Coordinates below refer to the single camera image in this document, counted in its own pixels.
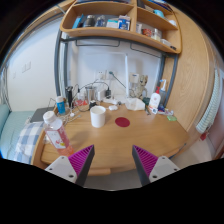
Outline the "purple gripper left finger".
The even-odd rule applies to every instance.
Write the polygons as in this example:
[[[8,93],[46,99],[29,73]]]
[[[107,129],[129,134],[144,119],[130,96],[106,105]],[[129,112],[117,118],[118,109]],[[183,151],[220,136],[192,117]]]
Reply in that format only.
[[[69,157],[59,156],[46,171],[83,187],[94,155],[94,146],[90,145]]]

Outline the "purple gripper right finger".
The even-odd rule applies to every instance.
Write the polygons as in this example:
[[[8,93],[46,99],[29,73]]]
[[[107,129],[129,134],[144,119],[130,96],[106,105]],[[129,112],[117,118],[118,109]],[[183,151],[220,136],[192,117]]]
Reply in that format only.
[[[179,168],[166,156],[157,157],[136,145],[132,147],[132,156],[143,186],[179,171]]]

